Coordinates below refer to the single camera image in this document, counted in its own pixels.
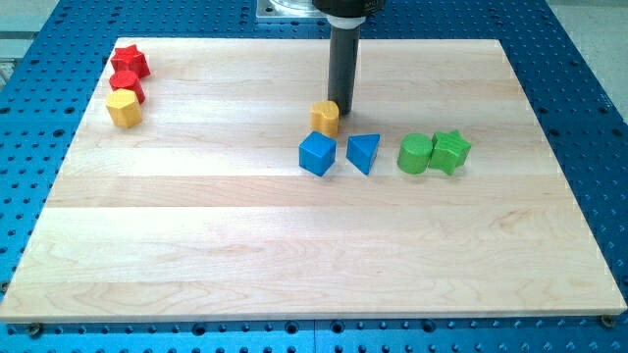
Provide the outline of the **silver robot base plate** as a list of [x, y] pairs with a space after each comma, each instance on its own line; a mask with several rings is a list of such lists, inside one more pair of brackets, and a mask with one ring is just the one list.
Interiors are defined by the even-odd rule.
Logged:
[[256, 17], [263, 19], [323, 18], [311, 0], [257, 0]]

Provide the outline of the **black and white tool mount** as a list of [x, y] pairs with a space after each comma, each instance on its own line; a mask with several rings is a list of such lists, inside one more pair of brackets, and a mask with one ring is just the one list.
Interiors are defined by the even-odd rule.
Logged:
[[333, 27], [358, 27], [366, 18], [384, 9], [386, 0], [313, 0]]

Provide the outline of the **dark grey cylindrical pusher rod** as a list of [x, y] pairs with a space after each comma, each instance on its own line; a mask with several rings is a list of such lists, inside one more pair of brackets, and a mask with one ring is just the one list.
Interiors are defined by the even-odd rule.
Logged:
[[331, 29], [328, 99], [338, 105], [341, 116], [352, 108], [359, 35], [358, 26]]

